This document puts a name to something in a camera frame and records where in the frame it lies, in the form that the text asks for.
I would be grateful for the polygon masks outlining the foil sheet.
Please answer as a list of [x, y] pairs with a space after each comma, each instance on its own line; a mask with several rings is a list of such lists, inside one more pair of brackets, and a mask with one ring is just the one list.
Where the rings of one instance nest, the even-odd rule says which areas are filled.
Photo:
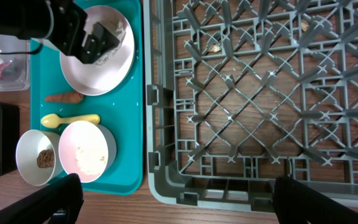
[[124, 29], [124, 23], [122, 21], [100, 21], [99, 22], [102, 26], [104, 26], [105, 28], [107, 28], [108, 31], [110, 31], [110, 33], [112, 33], [112, 35], [114, 35], [118, 40], [119, 43], [116, 47], [114, 47], [113, 49], [111, 49], [110, 51], [106, 52], [105, 54], [103, 54], [97, 61], [95, 61], [95, 65], [97, 66], [102, 66], [104, 65], [118, 50], [119, 48], [122, 46], [122, 40], [126, 35], [125, 29]]

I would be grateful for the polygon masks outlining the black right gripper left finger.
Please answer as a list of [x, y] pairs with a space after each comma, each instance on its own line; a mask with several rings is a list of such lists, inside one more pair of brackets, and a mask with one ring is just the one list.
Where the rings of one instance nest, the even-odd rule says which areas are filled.
[[0, 210], [0, 223], [75, 223], [83, 205], [78, 174], [69, 174]]

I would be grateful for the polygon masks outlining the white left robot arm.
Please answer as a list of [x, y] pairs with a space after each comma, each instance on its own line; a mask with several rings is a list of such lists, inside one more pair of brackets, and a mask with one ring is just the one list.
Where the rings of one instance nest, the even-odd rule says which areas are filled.
[[87, 34], [87, 18], [85, 10], [72, 0], [0, 0], [0, 35], [40, 40], [38, 48], [28, 55], [40, 53], [47, 40], [66, 56], [83, 64], [95, 63], [120, 40], [98, 22]]

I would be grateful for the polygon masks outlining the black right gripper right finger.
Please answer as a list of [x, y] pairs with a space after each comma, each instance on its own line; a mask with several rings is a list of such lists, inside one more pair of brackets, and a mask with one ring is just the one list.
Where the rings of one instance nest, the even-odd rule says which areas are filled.
[[272, 199], [280, 224], [358, 224], [358, 213], [285, 176], [276, 179]]

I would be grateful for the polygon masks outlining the brown food piece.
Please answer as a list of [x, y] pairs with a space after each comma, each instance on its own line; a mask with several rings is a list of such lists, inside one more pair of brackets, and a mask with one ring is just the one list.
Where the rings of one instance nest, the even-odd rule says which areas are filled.
[[55, 165], [55, 153], [53, 149], [45, 149], [41, 151], [37, 157], [37, 165], [39, 168], [46, 169]]

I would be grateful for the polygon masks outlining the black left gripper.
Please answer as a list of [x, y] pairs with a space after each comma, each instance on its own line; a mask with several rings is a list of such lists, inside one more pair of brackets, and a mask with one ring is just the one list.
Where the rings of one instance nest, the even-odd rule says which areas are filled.
[[119, 40], [96, 22], [82, 46], [87, 13], [72, 0], [48, 0], [46, 4], [52, 25], [48, 37], [44, 39], [47, 47], [66, 56], [78, 57], [83, 64], [92, 64], [118, 45]]

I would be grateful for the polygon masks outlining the white small bowl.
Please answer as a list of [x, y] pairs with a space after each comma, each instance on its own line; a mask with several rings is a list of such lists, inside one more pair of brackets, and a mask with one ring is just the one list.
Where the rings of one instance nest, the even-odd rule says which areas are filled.
[[[60, 135], [47, 131], [31, 129], [19, 139], [16, 147], [16, 164], [20, 175], [31, 185], [47, 184], [63, 172], [58, 153]], [[52, 155], [48, 167], [38, 166], [39, 154], [47, 150]]]

